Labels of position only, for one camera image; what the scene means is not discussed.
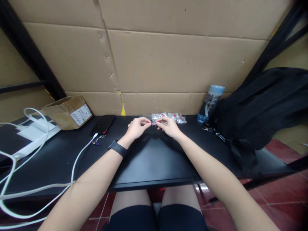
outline black bag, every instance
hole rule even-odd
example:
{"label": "black bag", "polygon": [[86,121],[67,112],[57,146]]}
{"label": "black bag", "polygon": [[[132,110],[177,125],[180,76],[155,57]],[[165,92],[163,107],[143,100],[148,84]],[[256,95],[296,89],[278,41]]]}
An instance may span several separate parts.
{"label": "black bag", "polygon": [[262,149],[278,130],[297,125],[307,109],[308,71],[277,67],[220,100],[210,123],[229,140],[238,167],[258,177],[254,150]]}

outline thigh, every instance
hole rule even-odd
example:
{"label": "thigh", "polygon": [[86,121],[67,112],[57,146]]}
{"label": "thigh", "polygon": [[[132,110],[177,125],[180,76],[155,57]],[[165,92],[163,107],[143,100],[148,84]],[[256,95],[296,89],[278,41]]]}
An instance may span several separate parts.
{"label": "thigh", "polygon": [[102,230],[157,230],[155,212],[146,190],[118,192],[112,205],[109,224]]}
{"label": "thigh", "polygon": [[172,204],[188,205],[201,213],[201,208],[192,185],[166,188],[161,206],[164,207]]}
{"label": "thigh", "polygon": [[159,231],[206,231],[205,219],[200,211],[183,204],[162,207],[158,214]]}
{"label": "thigh", "polygon": [[155,212],[151,206],[135,205],[116,212],[103,231],[157,231]]}
{"label": "thigh", "polygon": [[110,213],[110,219],[116,212],[135,205],[151,206],[151,201],[146,190],[135,190],[116,193],[115,200],[113,202]]}
{"label": "thigh", "polygon": [[166,188],[161,206],[159,230],[207,230],[192,185]]}

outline black watch strap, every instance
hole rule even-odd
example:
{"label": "black watch strap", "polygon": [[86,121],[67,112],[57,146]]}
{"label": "black watch strap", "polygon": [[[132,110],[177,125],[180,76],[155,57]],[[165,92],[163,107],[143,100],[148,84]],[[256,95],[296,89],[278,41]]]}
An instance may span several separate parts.
{"label": "black watch strap", "polygon": [[123,148],[120,144],[117,143],[117,140],[114,140],[111,145],[109,145],[109,149],[113,149],[117,153],[119,153],[123,158],[127,155],[127,149]]}

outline smartphone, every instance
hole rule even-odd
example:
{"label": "smartphone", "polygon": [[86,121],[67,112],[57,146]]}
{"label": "smartphone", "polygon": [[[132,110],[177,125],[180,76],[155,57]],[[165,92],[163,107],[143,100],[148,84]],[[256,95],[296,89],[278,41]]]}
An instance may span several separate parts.
{"label": "smartphone", "polygon": [[115,117],[115,115],[103,115],[102,118],[95,125],[95,127],[92,129],[90,134],[106,134]]}

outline blue bottle cap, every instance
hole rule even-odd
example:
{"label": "blue bottle cap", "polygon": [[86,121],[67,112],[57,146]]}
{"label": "blue bottle cap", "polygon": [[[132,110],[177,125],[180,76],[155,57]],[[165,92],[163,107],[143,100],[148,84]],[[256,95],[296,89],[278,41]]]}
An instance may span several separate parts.
{"label": "blue bottle cap", "polygon": [[215,93],[224,93],[225,87],[219,85],[211,85],[210,91]]}

